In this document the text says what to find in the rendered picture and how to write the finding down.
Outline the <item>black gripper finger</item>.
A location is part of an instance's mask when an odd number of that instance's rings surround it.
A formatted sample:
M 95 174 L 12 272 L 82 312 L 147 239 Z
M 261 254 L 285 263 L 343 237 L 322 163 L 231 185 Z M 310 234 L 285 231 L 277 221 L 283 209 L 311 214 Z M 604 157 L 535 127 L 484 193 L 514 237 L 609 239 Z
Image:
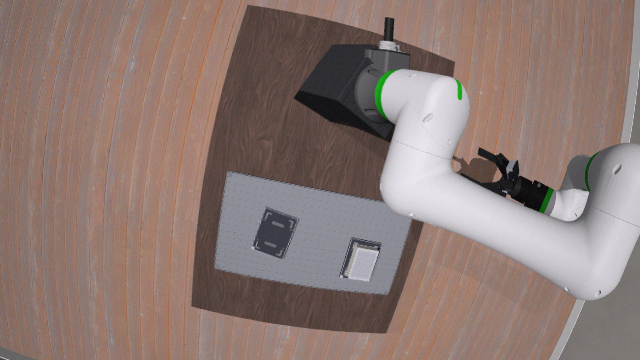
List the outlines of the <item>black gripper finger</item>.
M 494 162 L 494 164 L 496 163 L 497 167 L 499 168 L 500 172 L 502 173 L 502 175 L 504 173 L 507 174 L 506 172 L 506 167 L 508 165 L 508 163 L 510 162 L 502 153 L 499 153 L 499 155 L 497 154 L 492 154 L 482 148 L 479 147 L 478 149 L 478 155 L 491 161 Z M 502 159 L 501 159 L 502 158 Z M 503 164 L 504 163 L 504 164 Z
M 467 175 L 465 175 L 465 174 L 463 174 L 463 173 L 461 173 L 460 175 L 461 175 L 461 176 L 464 176 L 465 178 L 467 178 L 467 179 L 471 180 L 472 182 L 474 182 L 474 183 L 476 183 L 476 184 L 479 184 L 479 185 L 481 185 L 482 187 L 484 187 L 484 188 L 486 188 L 486 189 L 489 189 L 489 190 L 491 190 L 492 192 L 497 193 L 497 194 L 499 194 L 499 195 L 501 195 L 501 196 L 503 196 L 503 197 L 506 197 L 506 195 L 507 195 L 507 192 L 508 192 L 508 191 L 502 190 L 502 189 L 500 188 L 500 185 L 501 185 L 501 184 L 509 184 L 509 183 L 510 183 L 510 181 L 509 181 L 509 180 L 507 180 L 507 179 L 505 179 L 505 180 L 499 180 L 499 181 L 497 181 L 497 182 L 480 183 L 480 181 L 478 182 L 477 180 L 475 180 L 475 179 L 473 179 L 473 178 L 471 178 L 471 177 L 469 177 L 469 176 L 467 176 Z M 494 190 L 494 189 L 496 189 L 496 190 Z M 500 190 L 501 190 L 501 191 L 500 191 Z

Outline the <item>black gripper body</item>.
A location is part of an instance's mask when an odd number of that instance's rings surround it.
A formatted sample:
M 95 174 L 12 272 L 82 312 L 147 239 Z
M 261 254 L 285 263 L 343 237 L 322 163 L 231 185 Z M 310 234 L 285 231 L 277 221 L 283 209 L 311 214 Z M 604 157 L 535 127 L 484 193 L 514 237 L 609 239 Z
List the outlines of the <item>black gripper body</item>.
M 502 177 L 500 178 L 500 180 L 505 180 L 507 179 L 507 174 L 503 174 Z M 510 182 L 509 184 L 501 184 L 500 188 L 502 190 L 508 191 L 507 194 L 509 194 L 511 196 L 512 199 L 524 204 L 525 198 L 527 196 L 527 193 L 530 189 L 530 186 L 532 181 L 519 176 L 514 183 Z

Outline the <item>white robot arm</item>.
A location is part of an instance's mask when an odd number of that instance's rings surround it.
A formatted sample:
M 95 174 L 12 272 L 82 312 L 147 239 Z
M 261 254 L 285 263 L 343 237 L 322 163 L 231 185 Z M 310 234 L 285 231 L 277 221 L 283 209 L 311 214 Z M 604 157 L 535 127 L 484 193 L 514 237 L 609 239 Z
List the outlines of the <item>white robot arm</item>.
M 355 84 L 360 112 L 396 125 L 380 178 L 386 205 L 489 247 L 577 299 L 612 292 L 640 235 L 640 145 L 577 155 L 559 190 L 534 180 L 524 206 L 507 199 L 453 171 L 468 94 L 455 78 L 409 70 L 411 54 L 393 33 L 385 17 L 384 41 L 365 49 L 370 65 Z

